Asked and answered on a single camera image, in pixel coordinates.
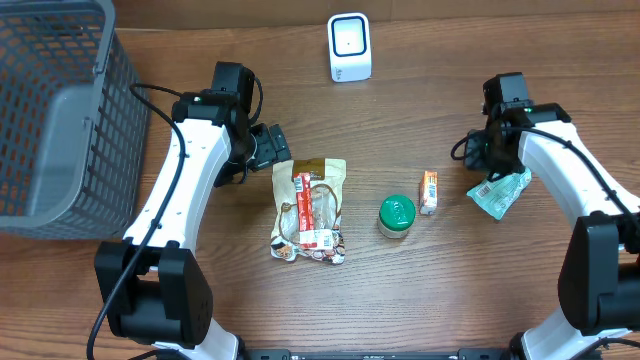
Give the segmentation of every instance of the plastic bag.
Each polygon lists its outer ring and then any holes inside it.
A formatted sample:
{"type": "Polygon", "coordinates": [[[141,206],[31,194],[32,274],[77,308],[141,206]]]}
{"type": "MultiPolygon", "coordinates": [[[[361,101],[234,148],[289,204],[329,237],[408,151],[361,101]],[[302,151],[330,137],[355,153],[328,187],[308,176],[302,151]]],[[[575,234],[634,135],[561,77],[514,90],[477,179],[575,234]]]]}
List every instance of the plastic bag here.
{"type": "Polygon", "coordinates": [[[273,167],[278,209],[271,232],[271,255],[294,261],[298,255],[342,264],[345,248],[342,184],[347,163],[339,159],[289,160],[273,167]]]}

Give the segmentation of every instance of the jar with green lid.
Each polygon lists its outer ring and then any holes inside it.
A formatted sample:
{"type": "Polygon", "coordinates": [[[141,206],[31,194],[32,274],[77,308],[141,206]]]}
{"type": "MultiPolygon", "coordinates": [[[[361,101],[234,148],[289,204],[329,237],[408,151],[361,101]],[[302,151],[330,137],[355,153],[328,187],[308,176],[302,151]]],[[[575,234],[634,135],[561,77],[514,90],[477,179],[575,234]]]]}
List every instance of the jar with green lid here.
{"type": "Polygon", "coordinates": [[[380,206],[378,229],[391,239],[400,239],[407,235],[416,218],[416,206],[404,195],[392,195],[380,206]]]}

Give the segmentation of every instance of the teal pouch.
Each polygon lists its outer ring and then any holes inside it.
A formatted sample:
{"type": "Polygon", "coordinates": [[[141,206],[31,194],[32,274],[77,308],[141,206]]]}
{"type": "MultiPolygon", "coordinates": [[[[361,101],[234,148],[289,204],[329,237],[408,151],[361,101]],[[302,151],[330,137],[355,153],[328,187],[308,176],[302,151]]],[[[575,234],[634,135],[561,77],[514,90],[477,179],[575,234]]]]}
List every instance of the teal pouch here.
{"type": "Polygon", "coordinates": [[[485,179],[469,190],[467,196],[489,215],[500,220],[530,182],[531,170],[527,168],[522,174],[511,174],[495,182],[485,179]]]}

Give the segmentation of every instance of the container lid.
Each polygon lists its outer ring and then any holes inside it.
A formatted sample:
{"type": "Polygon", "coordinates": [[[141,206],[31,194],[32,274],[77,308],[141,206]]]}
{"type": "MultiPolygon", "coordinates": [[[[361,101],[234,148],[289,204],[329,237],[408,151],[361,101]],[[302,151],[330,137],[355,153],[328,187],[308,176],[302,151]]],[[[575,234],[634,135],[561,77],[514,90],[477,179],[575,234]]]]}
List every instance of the container lid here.
{"type": "Polygon", "coordinates": [[[416,206],[404,195],[392,195],[382,202],[380,221],[392,231],[404,231],[416,218],[416,206]]]}

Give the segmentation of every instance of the wooden table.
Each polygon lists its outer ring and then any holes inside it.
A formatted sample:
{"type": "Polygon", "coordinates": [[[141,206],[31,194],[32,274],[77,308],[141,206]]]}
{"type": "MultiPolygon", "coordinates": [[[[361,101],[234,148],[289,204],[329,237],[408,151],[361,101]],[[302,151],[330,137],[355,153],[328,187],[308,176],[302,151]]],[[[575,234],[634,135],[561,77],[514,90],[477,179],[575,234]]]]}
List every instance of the wooden table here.
{"type": "MultiPolygon", "coordinates": [[[[531,97],[561,104],[593,154],[640,194],[639,24],[639,13],[376,23],[373,78],[351,84],[329,77],[324,26],[120,38],[143,81],[179,91],[209,87],[216,61],[244,63],[264,84],[261,121],[282,126],[296,159],[347,160],[347,260],[337,267],[271,257],[270,170],[213,193],[197,258],[224,328],[253,348],[439,351],[504,346],[545,319],[558,306],[571,235],[539,179],[500,222],[465,196],[482,174],[465,171],[449,151],[484,124],[482,83],[525,73],[531,97]],[[416,198],[424,170],[439,173],[436,215],[418,218],[403,241],[383,238],[375,225],[381,201],[416,198]]],[[[174,100],[152,99],[167,111],[174,100]]],[[[138,208],[168,140],[154,116],[138,208]]],[[[102,305],[97,246],[2,236],[0,358],[84,356],[102,305]]],[[[143,349],[105,324],[96,354],[116,359],[143,349]]],[[[640,352],[614,346],[607,355],[640,352]]]]}

